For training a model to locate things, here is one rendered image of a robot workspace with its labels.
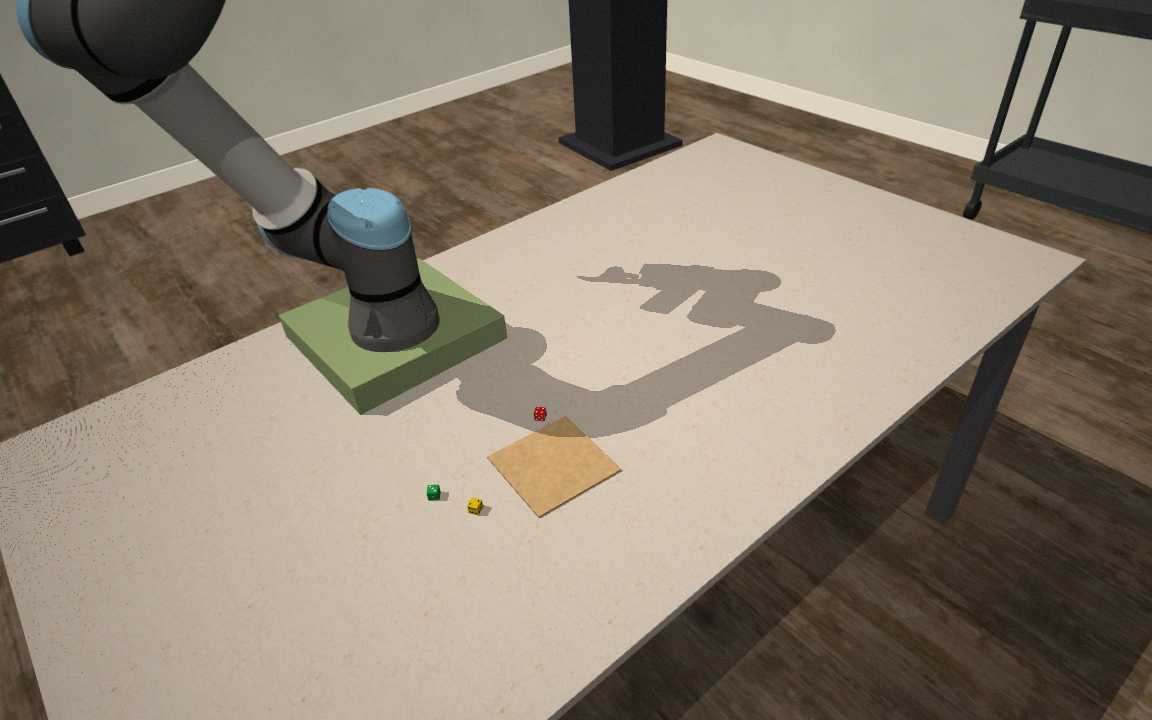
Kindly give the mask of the tan flat mat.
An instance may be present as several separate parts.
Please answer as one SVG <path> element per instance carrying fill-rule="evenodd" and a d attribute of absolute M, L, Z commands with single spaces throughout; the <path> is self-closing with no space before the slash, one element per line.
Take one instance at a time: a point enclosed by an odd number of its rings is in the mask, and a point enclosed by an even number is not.
<path fill-rule="evenodd" d="M 538 518 L 621 471 L 566 416 L 487 458 Z"/>

